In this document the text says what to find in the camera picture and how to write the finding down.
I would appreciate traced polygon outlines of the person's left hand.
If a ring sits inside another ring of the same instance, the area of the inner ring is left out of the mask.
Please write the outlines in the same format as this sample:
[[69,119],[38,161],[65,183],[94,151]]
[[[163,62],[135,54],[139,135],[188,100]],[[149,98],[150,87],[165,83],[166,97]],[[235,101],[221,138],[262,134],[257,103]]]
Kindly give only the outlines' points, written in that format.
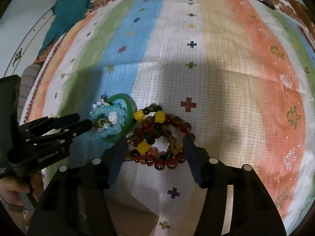
[[16,180],[12,177],[5,177],[1,179],[1,197],[9,204],[23,206],[23,201],[19,193],[32,193],[37,202],[43,195],[43,178],[41,172],[37,172],[31,177],[31,186]]

